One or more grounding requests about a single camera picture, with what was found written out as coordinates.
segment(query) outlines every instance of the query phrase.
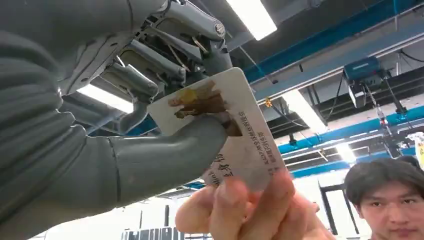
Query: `human finger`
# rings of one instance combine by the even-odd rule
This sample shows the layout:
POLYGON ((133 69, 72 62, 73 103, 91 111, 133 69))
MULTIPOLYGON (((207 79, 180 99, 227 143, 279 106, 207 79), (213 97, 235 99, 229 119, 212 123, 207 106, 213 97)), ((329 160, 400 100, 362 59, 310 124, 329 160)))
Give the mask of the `human finger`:
POLYGON ((271 239, 290 206, 294 186, 286 169, 277 171, 259 200, 251 218, 240 232, 242 240, 271 239))
POLYGON ((284 220, 278 227, 278 232, 272 240, 302 240, 305 236, 308 224, 308 206, 295 194, 284 220))
POLYGON ((206 186, 195 192, 177 211, 176 228, 183 233, 209 233, 209 218, 216 189, 206 186))
POLYGON ((248 189, 239 179, 225 179, 215 195, 209 230, 215 240, 237 240, 246 216, 248 189))

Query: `card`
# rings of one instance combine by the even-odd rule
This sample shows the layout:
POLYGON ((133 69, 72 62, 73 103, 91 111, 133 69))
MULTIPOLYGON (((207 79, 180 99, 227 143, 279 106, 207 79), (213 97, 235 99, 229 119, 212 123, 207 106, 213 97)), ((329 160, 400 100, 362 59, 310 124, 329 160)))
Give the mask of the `card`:
POLYGON ((228 139, 202 176, 208 185, 237 176, 252 191, 263 190, 278 169, 286 169, 248 81, 231 68, 170 94, 148 106, 162 134, 171 136, 201 116, 219 120, 228 139))

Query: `fingernail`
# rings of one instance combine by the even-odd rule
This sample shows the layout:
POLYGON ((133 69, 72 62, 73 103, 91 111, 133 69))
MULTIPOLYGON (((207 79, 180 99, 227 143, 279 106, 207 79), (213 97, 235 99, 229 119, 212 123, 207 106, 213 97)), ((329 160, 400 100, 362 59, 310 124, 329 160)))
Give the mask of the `fingernail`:
POLYGON ((218 187, 218 195, 227 205, 235 205, 239 201, 238 193, 231 183, 232 181, 227 179, 218 187))

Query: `man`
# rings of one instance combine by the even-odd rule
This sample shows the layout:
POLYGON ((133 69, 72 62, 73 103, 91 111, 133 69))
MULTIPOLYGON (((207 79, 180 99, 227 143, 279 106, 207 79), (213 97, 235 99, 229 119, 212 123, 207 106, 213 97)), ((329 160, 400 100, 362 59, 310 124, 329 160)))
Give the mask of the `man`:
POLYGON ((344 184, 372 240, 424 240, 424 174, 418 168, 391 158, 358 163, 344 184))

